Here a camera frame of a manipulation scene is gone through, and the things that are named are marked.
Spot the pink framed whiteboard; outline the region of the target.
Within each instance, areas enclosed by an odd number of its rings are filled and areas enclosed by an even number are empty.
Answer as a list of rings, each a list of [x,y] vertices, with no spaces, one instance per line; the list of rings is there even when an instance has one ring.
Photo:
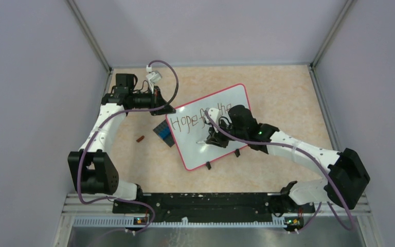
[[[241,83],[180,105],[175,108],[176,113],[166,115],[166,121],[186,170],[195,170],[205,166],[207,162],[211,163],[246,147],[246,144],[237,141],[229,142],[226,148],[196,143],[205,140],[209,135],[209,125],[204,124],[206,108],[219,109],[223,116],[228,117],[228,110],[239,104],[250,108],[246,87]]]

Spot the brown marker cap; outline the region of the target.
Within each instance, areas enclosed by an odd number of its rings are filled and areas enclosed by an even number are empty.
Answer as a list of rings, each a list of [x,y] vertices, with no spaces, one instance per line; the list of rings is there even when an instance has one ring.
[[[142,135],[141,137],[139,137],[136,141],[139,143],[139,142],[141,142],[143,139],[145,138],[145,136],[144,135]]]

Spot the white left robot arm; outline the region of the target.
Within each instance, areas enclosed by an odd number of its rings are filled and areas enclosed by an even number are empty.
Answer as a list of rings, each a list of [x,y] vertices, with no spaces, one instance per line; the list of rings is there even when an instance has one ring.
[[[124,199],[131,212],[142,210],[145,203],[138,195],[138,185],[119,178],[110,152],[118,128],[129,112],[150,112],[152,116],[176,112],[156,85],[161,78],[158,71],[149,72],[148,90],[142,92],[135,89],[135,74],[116,74],[116,84],[102,97],[99,115],[87,140],[67,158],[77,193]]]

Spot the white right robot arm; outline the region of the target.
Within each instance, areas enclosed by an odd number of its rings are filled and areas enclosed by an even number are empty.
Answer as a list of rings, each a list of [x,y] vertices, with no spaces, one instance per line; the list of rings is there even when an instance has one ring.
[[[257,122],[244,105],[232,107],[227,117],[216,108],[207,108],[204,122],[210,126],[205,140],[208,145],[227,148],[237,141],[255,151],[288,158],[321,177],[308,182],[294,181],[282,188],[281,206],[288,212],[312,202],[332,202],[352,210],[370,182],[355,150],[330,150],[298,140],[275,126]]]

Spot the blue lego brick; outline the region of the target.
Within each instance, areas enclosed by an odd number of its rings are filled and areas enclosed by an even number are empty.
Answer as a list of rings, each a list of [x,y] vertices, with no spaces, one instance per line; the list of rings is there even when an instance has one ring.
[[[159,134],[158,134],[158,136],[161,138],[161,139],[166,139],[166,138],[168,138],[168,136],[170,136],[171,135],[171,132],[170,132],[170,130],[168,129],[168,128],[166,128],[166,129],[163,129],[162,131],[160,131],[159,132]]]

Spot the dark grey lego baseplate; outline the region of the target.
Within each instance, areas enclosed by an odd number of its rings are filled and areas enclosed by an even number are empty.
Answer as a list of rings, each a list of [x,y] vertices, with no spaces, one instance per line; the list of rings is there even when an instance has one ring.
[[[159,125],[157,125],[153,132],[168,146],[173,147],[175,145],[175,141],[173,139],[173,135],[171,133],[170,127],[166,120],[162,121]]]

